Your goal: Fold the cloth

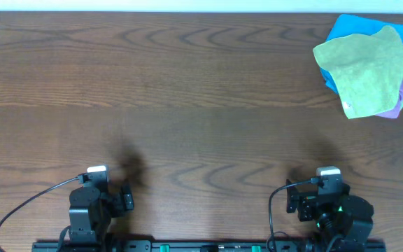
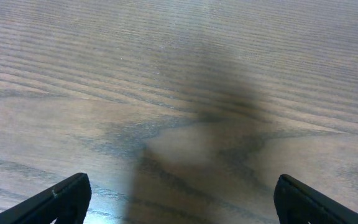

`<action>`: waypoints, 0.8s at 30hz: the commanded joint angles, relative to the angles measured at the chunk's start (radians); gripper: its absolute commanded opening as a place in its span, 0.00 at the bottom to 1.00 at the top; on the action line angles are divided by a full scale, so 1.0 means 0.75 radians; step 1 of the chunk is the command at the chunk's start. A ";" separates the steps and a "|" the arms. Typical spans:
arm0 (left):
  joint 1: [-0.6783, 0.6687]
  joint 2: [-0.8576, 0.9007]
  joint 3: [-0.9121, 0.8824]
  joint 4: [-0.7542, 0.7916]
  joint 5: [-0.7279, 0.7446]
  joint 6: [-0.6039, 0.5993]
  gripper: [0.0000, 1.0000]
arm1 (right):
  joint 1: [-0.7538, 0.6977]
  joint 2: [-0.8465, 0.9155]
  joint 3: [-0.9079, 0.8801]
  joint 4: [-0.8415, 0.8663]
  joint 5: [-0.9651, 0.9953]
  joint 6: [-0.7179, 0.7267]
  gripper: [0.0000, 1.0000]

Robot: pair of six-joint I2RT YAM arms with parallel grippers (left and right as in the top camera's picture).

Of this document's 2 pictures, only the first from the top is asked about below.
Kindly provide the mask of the light green cloth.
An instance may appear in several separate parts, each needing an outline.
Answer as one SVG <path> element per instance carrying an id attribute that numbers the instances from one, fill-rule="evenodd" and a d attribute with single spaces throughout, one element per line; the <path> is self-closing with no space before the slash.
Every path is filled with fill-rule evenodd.
<path id="1" fill-rule="evenodd" d="M 334 38 L 317 45 L 313 54 L 331 75 L 347 118 L 375 116 L 399 102 L 403 42 L 395 28 Z"/>

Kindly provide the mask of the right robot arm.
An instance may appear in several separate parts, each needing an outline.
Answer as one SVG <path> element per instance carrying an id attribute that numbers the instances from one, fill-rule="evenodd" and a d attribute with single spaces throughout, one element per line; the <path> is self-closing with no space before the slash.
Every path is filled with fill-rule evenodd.
<path id="1" fill-rule="evenodd" d="M 351 195 L 350 186 L 339 177 L 313 177 L 287 185 L 288 213 L 299 221 L 316 223 L 317 233 L 297 244 L 298 251 L 364 251 L 374 226 L 374 207 Z"/>

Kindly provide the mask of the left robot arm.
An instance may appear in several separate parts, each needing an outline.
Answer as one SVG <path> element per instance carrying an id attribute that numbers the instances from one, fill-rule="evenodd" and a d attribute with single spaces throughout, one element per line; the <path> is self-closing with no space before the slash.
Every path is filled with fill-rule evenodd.
<path id="1" fill-rule="evenodd" d="M 110 192 L 108 181 L 87 180 L 69 195 L 70 226 L 59 237 L 58 251 L 106 251 L 111 220 L 134 209 L 129 181 Z"/>

